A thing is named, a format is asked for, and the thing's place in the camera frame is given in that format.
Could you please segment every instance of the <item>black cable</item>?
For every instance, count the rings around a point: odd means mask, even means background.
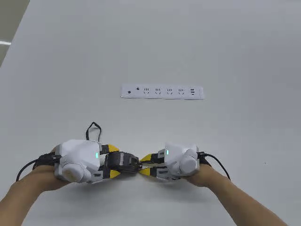
[[[102,128],[96,123],[96,122],[92,122],[91,125],[88,127],[88,129],[86,130],[86,140],[90,140],[89,138],[89,129],[95,125],[98,129],[99,129],[99,134],[98,134],[98,142],[100,140],[100,134],[102,133]]]
[[[214,155],[204,153],[203,156],[209,156],[211,158],[214,158],[218,162],[218,164],[222,167],[222,169],[225,171],[225,173],[227,174],[227,177],[229,178],[229,180],[231,180],[230,176],[229,176],[229,173],[226,171],[225,167],[222,165],[222,163]]]
[[[21,173],[24,171],[24,169],[26,169],[28,166],[30,166],[31,164],[35,163],[38,159],[35,159],[29,163],[27,163],[25,166],[22,167],[22,169],[19,171],[18,175],[17,175],[17,179],[16,181],[18,181],[20,179]]]

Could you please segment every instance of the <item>white surface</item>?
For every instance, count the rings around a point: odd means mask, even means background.
[[[293,0],[32,0],[0,69],[1,196],[28,161],[96,121],[103,142],[139,157],[196,143],[300,225],[300,21]],[[206,100],[119,96],[125,82],[171,80],[201,84]],[[234,225],[207,189],[141,175],[45,193],[24,225],[150,226],[153,216]]]
[[[122,98],[203,100],[201,86],[122,84]]]

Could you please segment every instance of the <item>forearm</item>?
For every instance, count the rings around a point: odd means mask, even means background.
[[[238,226],[286,226],[277,215],[215,172],[208,188],[218,197]]]
[[[42,189],[30,179],[15,182],[0,202],[1,225],[20,226],[41,193]]]

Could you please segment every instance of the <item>electrical socket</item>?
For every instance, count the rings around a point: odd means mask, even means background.
[[[201,86],[123,84],[122,98],[146,99],[204,99]]]

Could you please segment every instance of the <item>gray floor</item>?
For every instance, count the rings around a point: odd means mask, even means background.
[[[0,66],[22,20],[29,0],[0,0]]]

